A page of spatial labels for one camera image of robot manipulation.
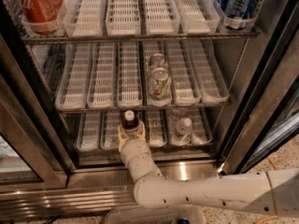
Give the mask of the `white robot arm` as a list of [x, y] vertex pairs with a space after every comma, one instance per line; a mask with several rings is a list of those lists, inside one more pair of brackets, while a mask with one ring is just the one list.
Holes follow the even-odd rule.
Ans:
[[299, 217], [299, 170], [177, 180], [153, 161], [143, 125], [118, 128], [121, 160], [134, 182], [135, 201], [145, 208], [193, 204], [278, 217]]

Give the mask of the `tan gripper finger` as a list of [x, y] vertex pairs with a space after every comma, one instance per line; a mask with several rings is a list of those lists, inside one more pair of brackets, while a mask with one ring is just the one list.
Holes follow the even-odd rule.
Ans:
[[146, 140], [146, 128], [145, 124], [142, 120], [139, 121], [139, 128], [137, 130], [137, 137]]
[[121, 125], [118, 126], [118, 150], [121, 151], [124, 144], [128, 141], [129, 137], [122, 128]]

